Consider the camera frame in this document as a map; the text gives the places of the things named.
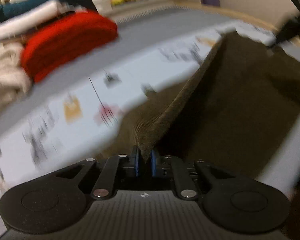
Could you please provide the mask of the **dark olive corduroy pants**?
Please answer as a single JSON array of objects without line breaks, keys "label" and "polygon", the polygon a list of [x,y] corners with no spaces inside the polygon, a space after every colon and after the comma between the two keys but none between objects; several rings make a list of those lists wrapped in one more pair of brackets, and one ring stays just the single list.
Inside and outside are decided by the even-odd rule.
[{"label": "dark olive corduroy pants", "polygon": [[146,96],[98,159],[138,146],[256,178],[300,114],[300,62],[231,32],[189,79]]}]

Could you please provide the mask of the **grey printed bed sheet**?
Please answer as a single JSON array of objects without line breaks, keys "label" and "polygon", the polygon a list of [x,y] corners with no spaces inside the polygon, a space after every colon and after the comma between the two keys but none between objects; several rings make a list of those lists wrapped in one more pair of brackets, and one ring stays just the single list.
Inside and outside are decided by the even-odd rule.
[{"label": "grey printed bed sheet", "polygon": [[[158,92],[189,79],[223,35],[236,32],[267,48],[265,43],[272,35],[242,21],[185,7],[141,12],[120,19],[118,25],[118,41],[57,72],[58,80],[64,83],[62,91],[2,135],[0,199],[15,186],[87,158],[108,159],[98,159],[96,154],[117,136],[123,116],[144,103],[147,92]],[[275,48],[282,48],[300,62],[300,48],[292,42]],[[80,80],[67,77],[67,70],[73,70]],[[0,218],[5,226],[0,238],[285,238],[283,225],[263,234],[235,233],[217,226],[195,201],[176,196],[167,165],[161,164],[154,176],[151,155],[143,159],[138,146],[127,155],[130,160],[119,172],[114,195],[108,200],[93,201],[75,224],[52,233],[28,234],[8,229]],[[299,176],[300,114],[261,173],[251,179],[278,189],[288,199]]]}]

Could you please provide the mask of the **cream folded blanket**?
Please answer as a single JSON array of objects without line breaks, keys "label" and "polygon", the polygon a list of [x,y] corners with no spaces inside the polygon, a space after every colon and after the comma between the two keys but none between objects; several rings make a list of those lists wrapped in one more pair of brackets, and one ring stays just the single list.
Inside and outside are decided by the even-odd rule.
[{"label": "cream folded blanket", "polygon": [[0,113],[32,87],[31,79],[21,67],[23,50],[19,42],[0,44]]}]

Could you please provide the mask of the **red folded quilt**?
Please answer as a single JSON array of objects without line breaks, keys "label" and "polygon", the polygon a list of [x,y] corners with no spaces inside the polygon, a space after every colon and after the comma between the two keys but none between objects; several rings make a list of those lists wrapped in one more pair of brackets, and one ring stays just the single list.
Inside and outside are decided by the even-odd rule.
[{"label": "red folded quilt", "polygon": [[88,10],[67,15],[37,31],[27,41],[20,62],[35,83],[58,67],[118,38],[112,20]]}]

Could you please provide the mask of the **white small plush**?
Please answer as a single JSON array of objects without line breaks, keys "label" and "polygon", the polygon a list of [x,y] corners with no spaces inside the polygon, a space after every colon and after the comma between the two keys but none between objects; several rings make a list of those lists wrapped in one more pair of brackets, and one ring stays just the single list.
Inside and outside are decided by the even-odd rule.
[{"label": "white small plush", "polygon": [[92,2],[94,4],[95,8],[97,9],[97,11],[104,9],[105,0],[92,0]]}]

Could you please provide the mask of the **wooden bed frame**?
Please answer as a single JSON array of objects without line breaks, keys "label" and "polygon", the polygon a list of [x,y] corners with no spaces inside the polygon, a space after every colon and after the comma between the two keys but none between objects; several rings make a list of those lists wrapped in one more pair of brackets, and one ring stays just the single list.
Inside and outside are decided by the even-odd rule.
[{"label": "wooden bed frame", "polygon": [[[218,15],[226,16],[231,19],[240,20],[242,22],[253,25],[255,27],[267,30],[268,32],[273,32],[273,31],[278,32],[277,27],[275,27],[271,23],[268,23],[264,20],[255,18],[255,17],[245,14],[243,12],[237,12],[237,11],[233,11],[230,9],[214,7],[214,6],[210,6],[210,5],[202,5],[200,3],[189,2],[186,0],[173,0],[173,3],[179,7],[187,7],[189,9],[193,9],[193,10],[200,10],[200,11],[203,11],[206,13],[218,14]],[[274,34],[271,35],[271,38],[268,38],[268,40],[266,41],[265,44],[272,45],[273,42],[274,42]],[[300,38],[299,37],[292,38],[290,40],[290,42],[292,42],[292,44],[294,44],[295,46],[300,48]]]}]

